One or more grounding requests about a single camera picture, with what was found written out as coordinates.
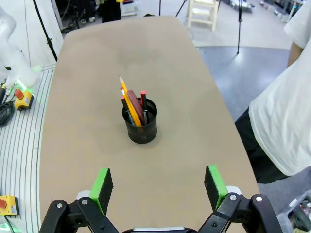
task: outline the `blue floor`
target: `blue floor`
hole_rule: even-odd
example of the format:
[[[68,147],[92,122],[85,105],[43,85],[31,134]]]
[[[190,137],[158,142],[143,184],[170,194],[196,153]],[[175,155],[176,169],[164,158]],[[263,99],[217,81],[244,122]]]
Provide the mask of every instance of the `blue floor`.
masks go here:
[[[214,78],[233,120],[246,110],[287,67],[288,50],[236,47],[200,47],[199,51]],[[298,195],[311,189],[311,168],[287,179],[259,184],[276,214]]]

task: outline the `white t-shirt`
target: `white t-shirt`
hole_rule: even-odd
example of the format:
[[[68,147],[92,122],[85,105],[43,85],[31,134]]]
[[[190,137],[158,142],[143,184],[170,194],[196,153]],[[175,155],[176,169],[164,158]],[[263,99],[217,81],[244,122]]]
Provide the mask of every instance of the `white t-shirt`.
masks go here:
[[[300,57],[250,103],[259,145],[276,167],[292,176],[311,166],[311,0],[285,26]]]

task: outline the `person's arm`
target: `person's arm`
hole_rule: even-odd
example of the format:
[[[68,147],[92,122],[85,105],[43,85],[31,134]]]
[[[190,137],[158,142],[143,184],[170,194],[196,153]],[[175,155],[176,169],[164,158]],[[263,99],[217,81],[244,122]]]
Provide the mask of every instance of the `person's arm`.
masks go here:
[[[287,66],[289,67],[301,55],[311,35],[311,0],[307,0],[293,18],[285,25],[286,34],[293,40],[290,57]]]
[[[294,63],[298,59],[298,57],[300,57],[302,51],[303,48],[299,47],[297,44],[295,44],[295,42],[292,43],[290,56],[287,62],[287,67],[289,67],[292,63]]]

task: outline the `white panel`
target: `white panel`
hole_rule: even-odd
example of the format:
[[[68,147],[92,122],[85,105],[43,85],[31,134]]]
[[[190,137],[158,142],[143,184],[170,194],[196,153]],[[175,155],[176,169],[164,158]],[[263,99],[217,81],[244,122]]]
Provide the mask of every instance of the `white panel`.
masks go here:
[[[0,128],[1,193],[18,198],[22,232],[39,231],[39,164],[43,118],[54,66],[43,67],[35,89],[32,107],[16,111],[12,120]]]

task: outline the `white chair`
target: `white chair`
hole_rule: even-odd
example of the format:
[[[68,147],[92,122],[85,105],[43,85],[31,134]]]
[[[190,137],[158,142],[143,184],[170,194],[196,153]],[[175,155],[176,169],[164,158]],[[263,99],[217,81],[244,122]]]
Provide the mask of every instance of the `white chair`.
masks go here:
[[[190,0],[188,5],[188,27],[191,27],[192,22],[206,23],[212,25],[212,31],[216,28],[218,4],[216,0]],[[203,6],[209,9],[194,8],[194,5]],[[207,16],[207,20],[195,19],[193,15]]]

